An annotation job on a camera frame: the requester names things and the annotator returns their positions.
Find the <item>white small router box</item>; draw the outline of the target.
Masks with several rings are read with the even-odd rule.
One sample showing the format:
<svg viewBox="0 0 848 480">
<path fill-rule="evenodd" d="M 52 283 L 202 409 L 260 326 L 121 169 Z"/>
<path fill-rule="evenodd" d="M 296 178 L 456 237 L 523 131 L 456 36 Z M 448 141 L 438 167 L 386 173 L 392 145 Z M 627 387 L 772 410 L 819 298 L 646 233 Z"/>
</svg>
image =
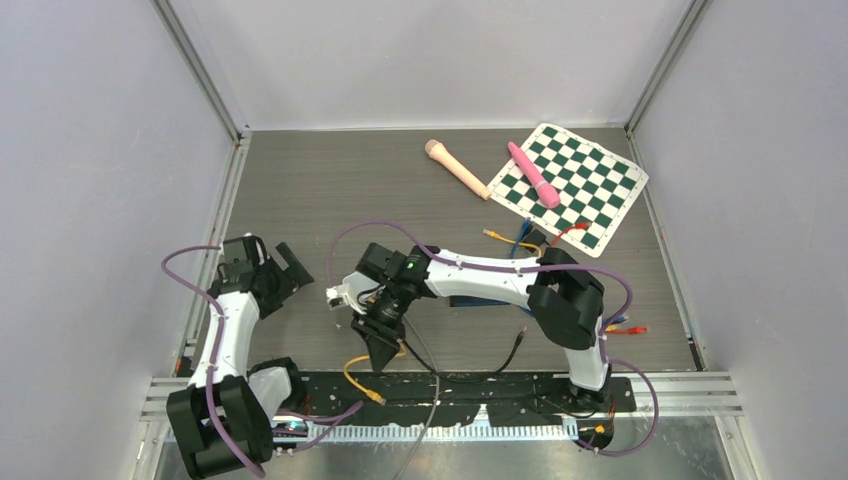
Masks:
<svg viewBox="0 0 848 480">
<path fill-rule="evenodd" d="M 340 284 L 325 290 L 326 303 L 330 311 L 341 308 L 351 308 L 353 311 L 364 314 L 366 308 L 359 302 L 359 296 L 366 288 L 353 284 Z"/>
</svg>

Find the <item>black network switch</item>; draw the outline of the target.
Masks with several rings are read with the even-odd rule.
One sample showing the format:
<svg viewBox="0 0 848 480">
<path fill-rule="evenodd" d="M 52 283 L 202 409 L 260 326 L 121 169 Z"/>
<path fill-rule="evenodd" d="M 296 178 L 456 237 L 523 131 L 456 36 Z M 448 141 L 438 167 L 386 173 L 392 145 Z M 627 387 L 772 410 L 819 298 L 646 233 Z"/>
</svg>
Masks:
<svg viewBox="0 0 848 480">
<path fill-rule="evenodd" d="M 470 307 L 486 307 L 486 306 L 511 306 L 511 303 L 484 299 L 473 296 L 450 296 L 449 306 L 451 308 L 470 308 Z"/>
</svg>

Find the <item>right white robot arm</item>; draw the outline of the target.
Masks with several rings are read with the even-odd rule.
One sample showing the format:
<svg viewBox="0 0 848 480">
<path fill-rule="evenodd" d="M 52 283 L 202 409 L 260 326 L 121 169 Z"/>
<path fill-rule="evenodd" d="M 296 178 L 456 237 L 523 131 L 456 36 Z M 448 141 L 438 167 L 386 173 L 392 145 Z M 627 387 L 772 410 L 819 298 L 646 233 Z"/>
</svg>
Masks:
<svg viewBox="0 0 848 480">
<path fill-rule="evenodd" d="M 406 339 L 403 319 L 419 299 L 468 296 L 526 309 L 545 337 L 564 350 L 571 401 L 591 411 L 611 395 L 602 339 L 605 288 L 598 272 L 554 247 L 536 257 L 497 259 L 437 247 L 403 254 L 370 243 L 354 271 L 334 287 L 337 297 L 327 302 L 352 308 L 351 326 L 377 373 L 398 356 Z"/>
</svg>

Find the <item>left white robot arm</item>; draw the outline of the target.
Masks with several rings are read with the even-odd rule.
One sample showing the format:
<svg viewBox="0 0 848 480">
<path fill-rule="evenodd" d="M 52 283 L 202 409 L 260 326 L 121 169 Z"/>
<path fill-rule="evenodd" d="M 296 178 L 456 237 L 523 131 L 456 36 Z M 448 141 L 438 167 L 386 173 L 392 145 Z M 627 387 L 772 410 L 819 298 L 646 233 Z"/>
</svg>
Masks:
<svg viewBox="0 0 848 480">
<path fill-rule="evenodd" d="M 284 242 L 276 247 L 283 265 L 252 234 L 211 250 L 223 260 L 208 289 L 180 277 L 166 261 L 161 263 L 166 275 L 209 305 L 201 358 L 188 385 L 168 396 L 166 413 L 191 478 L 207 479 L 240 468 L 263 477 L 261 465 L 273 450 L 271 420 L 278 410 L 298 412 L 307 389 L 288 357 L 250 368 L 252 334 L 260 320 L 314 279 Z"/>
</svg>

